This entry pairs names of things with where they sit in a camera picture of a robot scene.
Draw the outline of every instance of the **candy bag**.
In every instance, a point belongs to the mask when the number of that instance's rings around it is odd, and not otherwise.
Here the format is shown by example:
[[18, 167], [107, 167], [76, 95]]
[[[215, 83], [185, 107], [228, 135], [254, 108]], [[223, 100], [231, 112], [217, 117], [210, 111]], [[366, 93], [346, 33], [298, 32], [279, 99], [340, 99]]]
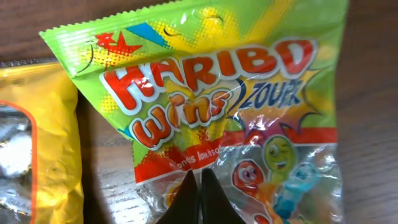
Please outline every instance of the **candy bag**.
[[83, 223], [75, 86], [59, 63], [1, 66], [1, 220]]
[[40, 34], [132, 140], [136, 220], [159, 220], [187, 170], [209, 167], [246, 223], [341, 223], [333, 80], [346, 7], [180, 1]]

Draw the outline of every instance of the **haribo logo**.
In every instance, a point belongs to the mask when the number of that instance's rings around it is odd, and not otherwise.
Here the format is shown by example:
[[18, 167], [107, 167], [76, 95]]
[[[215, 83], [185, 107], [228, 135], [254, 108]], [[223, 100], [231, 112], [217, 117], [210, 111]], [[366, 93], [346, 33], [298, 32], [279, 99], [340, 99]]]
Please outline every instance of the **haribo logo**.
[[[288, 38], [276, 42], [270, 49], [247, 45], [213, 54], [191, 55], [180, 61], [167, 58], [121, 68], [101, 74], [100, 80], [122, 112], [132, 116], [140, 112], [143, 103], [154, 102], [166, 91], [165, 77], [196, 96], [220, 80], [241, 76], [267, 79], [281, 72], [286, 79], [295, 80], [310, 66], [316, 52], [315, 41]], [[194, 128], [220, 119], [232, 94], [227, 89], [218, 89], [191, 102], [183, 93], [172, 93], [166, 108], [154, 105], [148, 110], [147, 119], [134, 119], [130, 133], [149, 149], [157, 150], [172, 138], [174, 131], [180, 131], [181, 123]]]

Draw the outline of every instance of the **brown wooden surface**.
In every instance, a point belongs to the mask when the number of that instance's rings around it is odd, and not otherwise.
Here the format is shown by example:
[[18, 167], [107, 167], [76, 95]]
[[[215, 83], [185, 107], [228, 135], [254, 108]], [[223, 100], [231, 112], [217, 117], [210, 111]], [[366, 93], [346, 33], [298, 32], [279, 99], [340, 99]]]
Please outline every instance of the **brown wooden surface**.
[[[40, 30], [156, 2], [161, 0], [1, 0], [0, 61], [52, 56]], [[397, 24], [398, 1], [351, 1], [336, 79], [338, 160], [350, 224], [398, 223]], [[132, 221], [129, 141], [83, 97], [78, 117], [86, 222]]]

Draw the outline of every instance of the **yellow candy package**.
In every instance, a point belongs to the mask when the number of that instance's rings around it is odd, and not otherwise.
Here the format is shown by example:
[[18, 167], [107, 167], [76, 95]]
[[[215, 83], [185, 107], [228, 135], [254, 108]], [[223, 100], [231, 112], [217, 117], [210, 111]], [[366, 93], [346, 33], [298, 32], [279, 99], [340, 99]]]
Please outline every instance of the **yellow candy package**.
[[76, 87], [28, 63], [0, 68], [0, 222], [83, 223]]

